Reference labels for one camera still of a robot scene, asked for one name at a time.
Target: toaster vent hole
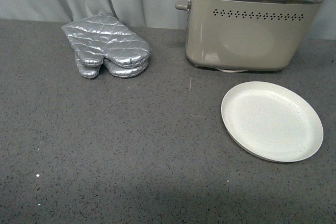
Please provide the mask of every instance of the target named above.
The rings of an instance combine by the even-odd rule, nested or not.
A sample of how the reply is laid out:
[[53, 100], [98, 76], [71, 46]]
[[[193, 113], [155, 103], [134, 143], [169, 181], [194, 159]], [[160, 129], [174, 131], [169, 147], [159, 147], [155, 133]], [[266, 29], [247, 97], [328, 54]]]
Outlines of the toaster vent hole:
[[235, 17], [235, 18], [249, 18], [249, 19], [262, 19], [262, 20], [274, 20], [274, 21], [301, 21], [304, 18], [303, 14], [283, 14], [283, 13], [260, 13], [260, 12], [247, 12], [240, 10], [218, 10], [213, 11], [214, 16], [221, 17]]

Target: white plate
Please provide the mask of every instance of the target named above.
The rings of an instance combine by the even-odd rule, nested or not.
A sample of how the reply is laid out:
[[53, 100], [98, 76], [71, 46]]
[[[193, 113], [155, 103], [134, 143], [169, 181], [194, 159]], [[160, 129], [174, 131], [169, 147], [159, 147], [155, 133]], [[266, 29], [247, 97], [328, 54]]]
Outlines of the white plate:
[[296, 162], [314, 155], [323, 141], [315, 110], [294, 92], [268, 82], [245, 82], [222, 101], [222, 118], [243, 149], [275, 162]]

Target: quilted oven mitt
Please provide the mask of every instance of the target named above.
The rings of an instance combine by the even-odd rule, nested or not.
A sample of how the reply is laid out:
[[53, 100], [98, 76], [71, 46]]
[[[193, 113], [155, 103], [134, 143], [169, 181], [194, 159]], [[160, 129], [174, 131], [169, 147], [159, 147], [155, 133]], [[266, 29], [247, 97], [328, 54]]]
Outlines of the quilted oven mitt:
[[104, 66], [116, 77], [129, 78], [148, 66], [149, 44], [111, 14], [99, 14], [62, 26], [81, 76], [92, 79]]

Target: silver oven mitt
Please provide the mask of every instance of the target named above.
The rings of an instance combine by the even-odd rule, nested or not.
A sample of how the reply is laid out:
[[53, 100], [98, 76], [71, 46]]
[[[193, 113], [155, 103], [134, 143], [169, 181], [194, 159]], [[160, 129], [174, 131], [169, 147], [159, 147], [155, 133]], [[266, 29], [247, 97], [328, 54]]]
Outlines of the silver oven mitt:
[[120, 78], [134, 77], [148, 66], [149, 44], [111, 14], [84, 18], [62, 29], [75, 51], [79, 73], [87, 79], [96, 77], [103, 63]]

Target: gray countertop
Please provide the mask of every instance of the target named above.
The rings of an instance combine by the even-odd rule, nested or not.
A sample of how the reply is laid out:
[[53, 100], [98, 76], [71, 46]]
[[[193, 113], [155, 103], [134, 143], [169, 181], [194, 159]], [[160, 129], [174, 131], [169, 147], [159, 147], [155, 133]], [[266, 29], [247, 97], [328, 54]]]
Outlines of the gray countertop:
[[[87, 80], [61, 25], [0, 21], [2, 223], [336, 222], [336, 41], [303, 41], [280, 72], [228, 74], [195, 68], [183, 30], [132, 28], [153, 49], [146, 71]], [[315, 155], [274, 163], [232, 140], [221, 102], [247, 81], [316, 110]]]

